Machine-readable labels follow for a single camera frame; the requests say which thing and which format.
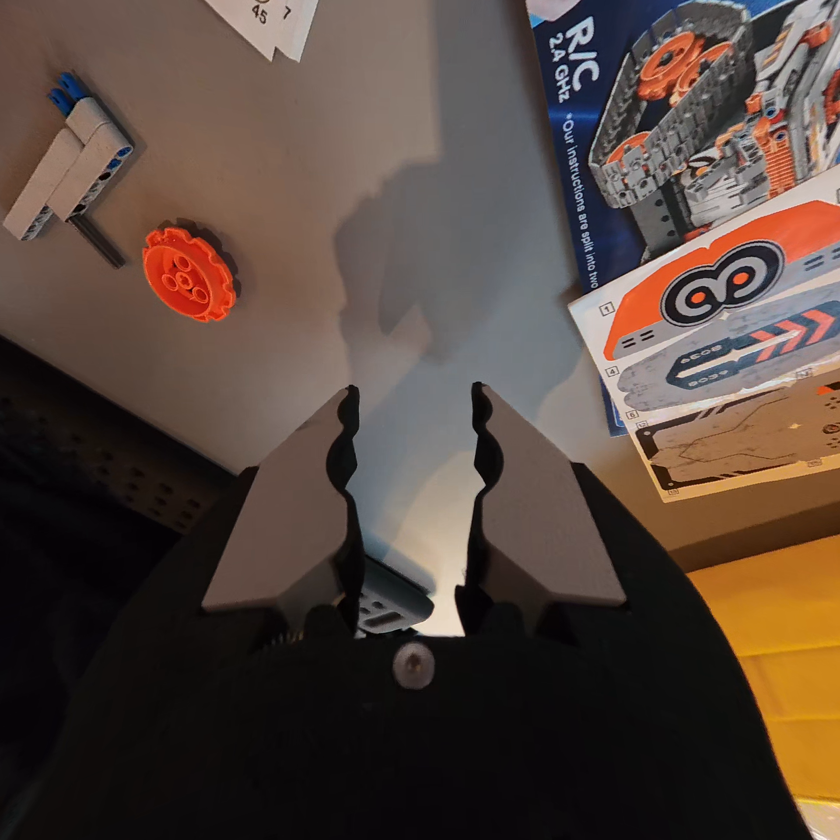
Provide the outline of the white instruction booklet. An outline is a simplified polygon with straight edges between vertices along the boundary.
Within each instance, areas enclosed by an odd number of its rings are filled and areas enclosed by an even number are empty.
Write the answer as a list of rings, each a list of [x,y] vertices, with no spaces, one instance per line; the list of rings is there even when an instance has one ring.
[[[318,1],[206,1],[268,61],[278,50],[300,62]]]

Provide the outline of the grey plastic block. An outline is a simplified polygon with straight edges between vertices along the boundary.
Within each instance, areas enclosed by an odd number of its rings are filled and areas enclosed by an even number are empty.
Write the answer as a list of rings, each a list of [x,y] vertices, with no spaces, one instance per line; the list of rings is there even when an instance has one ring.
[[[421,587],[383,563],[364,558],[358,633],[412,634],[433,611],[434,604]]]

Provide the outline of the blue cover booklet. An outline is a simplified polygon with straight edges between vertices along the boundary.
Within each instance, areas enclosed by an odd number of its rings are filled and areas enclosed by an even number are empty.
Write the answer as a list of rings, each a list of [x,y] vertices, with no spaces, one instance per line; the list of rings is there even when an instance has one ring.
[[[838,189],[838,2],[527,2],[585,295]]]

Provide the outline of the yellow bin with plastic bags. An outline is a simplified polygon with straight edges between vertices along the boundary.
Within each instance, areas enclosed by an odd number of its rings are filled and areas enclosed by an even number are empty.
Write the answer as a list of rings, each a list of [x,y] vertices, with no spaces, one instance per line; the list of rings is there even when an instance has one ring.
[[[839,800],[839,537],[689,572],[726,635],[794,797]]]

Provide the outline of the grey beam assembly with axle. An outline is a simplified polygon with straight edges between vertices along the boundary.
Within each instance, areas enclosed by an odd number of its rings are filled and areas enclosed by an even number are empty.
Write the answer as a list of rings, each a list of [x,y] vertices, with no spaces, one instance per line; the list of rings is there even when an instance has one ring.
[[[21,242],[38,237],[55,218],[78,231],[111,267],[125,258],[88,217],[90,207],[134,152],[127,134],[83,82],[62,72],[48,95],[65,124],[5,216]]]

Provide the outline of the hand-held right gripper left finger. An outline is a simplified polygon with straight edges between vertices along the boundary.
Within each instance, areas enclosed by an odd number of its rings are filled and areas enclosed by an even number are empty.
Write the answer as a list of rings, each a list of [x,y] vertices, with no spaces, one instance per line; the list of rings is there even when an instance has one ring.
[[[331,605],[359,622],[363,541],[348,492],[360,391],[338,390],[257,468],[202,601],[205,613],[265,608],[290,631]]]

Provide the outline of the orange toothed wheel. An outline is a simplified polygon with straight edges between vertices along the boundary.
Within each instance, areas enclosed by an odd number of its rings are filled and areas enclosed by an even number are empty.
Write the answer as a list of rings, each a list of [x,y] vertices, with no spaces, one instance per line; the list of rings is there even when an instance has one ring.
[[[237,295],[234,275],[217,250],[184,227],[151,231],[142,252],[154,294],[175,313],[196,322],[225,319]]]

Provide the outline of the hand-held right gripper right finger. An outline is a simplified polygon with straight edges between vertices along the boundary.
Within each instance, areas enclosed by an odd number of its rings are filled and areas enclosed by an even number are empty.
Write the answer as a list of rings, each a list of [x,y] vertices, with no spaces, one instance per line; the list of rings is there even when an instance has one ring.
[[[466,634],[512,604],[528,633],[559,604],[623,607],[627,596],[567,455],[493,389],[470,390],[474,467],[482,479],[469,526],[464,583],[455,589]]]

